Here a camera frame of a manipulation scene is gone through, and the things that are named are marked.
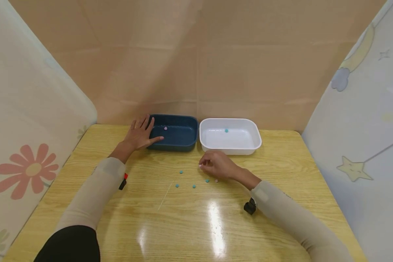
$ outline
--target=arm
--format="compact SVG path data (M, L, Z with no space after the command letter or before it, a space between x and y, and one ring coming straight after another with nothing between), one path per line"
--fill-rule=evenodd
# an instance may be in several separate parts
M258 209L295 238L313 262L353 261L345 245L309 210L274 185L237 166L224 153L207 152L199 164L202 170L213 176L233 179L250 190Z
M95 171L83 183L74 199L64 211L56 231L68 226L88 226L96 230L103 209L118 190L124 177L125 163L135 150L146 148L163 140L163 137L149 139L154 126L150 116L134 120L124 140L120 142L108 158L97 165Z
M124 177L125 163L138 149L146 148L163 137L149 139L154 118L146 129L150 116L133 121L124 140L108 158L102 160L83 183L64 211L55 233L39 251L35 262L100 261L96 227L106 203L117 191Z

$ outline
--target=star decal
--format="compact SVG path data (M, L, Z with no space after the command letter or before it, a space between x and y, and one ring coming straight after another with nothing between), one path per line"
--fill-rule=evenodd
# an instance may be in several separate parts
M389 51L390 49L387 49L386 52L380 52L380 58L378 59L379 61L382 60L383 58L390 58L389 56Z
M359 178L373 180L372 177L365 173L364 164L364 162L351 162L351 160L342 156L342 165L337 166L337 169L346 173L352 182L357 181Z

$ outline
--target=plastic container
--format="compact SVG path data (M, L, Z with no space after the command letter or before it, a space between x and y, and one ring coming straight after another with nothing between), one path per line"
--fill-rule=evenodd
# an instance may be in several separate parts
M220 150L226 155L250 155L262 144L257 125L243 118L204 119L199 140L204 151Z
M163 136L164 139L154 143L148 149L164 151L191 151L197 141L198 121L191 116L176 116L169 114L153 114L154 127L150 138Z

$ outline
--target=flower center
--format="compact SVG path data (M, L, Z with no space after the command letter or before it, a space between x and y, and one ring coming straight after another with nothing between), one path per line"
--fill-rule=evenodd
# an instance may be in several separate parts
M25 173L27 176L35 176L41 169L42 166L40 163L33 163L32 165L28 166L28 168L26 168Z

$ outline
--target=sleeve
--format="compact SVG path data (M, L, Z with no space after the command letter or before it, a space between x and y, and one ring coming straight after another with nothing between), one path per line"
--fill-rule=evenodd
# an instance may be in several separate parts
M102 160L61 216L54 234L37 255L42 261L100 261L96 228L103 209L123 180L125 164Z
M34 262L99 262L96 231L87 226L69 226L55 232Z
M353 261L346 246L325 224L274 185L261 181L251 196L258 209L292 235L313 262Z
M119 159L102 160L62 214L55 231L75 225L96 230L105 205L124 179L124 172L125 164Z

